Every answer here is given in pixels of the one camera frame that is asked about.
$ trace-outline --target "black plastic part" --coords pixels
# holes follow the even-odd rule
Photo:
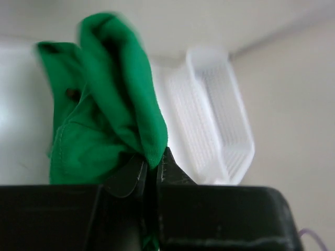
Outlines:
[[[135,155],[103,185],[0,187],[0,250],[296,250],[287,202],[265,187],[198,186],[166,149],[149,170]]]
[[[0,189],[0,250],[85,250],[102,186]]]

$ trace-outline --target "white wall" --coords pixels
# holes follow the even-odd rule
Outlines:
[[[205,42],[235,51],[329,1],[2,0],[0,35],[71,41],[82,18],[117,11],[137,27],[150,55],[178,56]]]
[[[335,250],[335,17],[233,65],[256,148],[243,183],[279,189],[298,227],[314,229]]]

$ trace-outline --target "fabric fold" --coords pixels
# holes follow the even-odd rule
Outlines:
[[[134,153],[154,169],[168,133],[149,60],[118,16],[99,13],[80,25],[80,46],[40,42],[54,95],[52,184],[98,184]],[[66,90],[81,92],[79,102]]]

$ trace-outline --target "green cloth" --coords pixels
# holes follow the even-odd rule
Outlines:
[[[99,13],[82,21],[79,41],[37,44],[54,95],[50,183],[103,183],[134,153],[154,169],[168,133],[136,35]],[[68,88],[81,91],[79,102]]]

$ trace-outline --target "white plastic basket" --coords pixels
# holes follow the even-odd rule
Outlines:
[[[198,184],[238,184],[253,159],[254,142],[228,55],[190,49],[186,62],[163,82],[163,89],[155,88],[168,102],[162,113],[177,163]]]

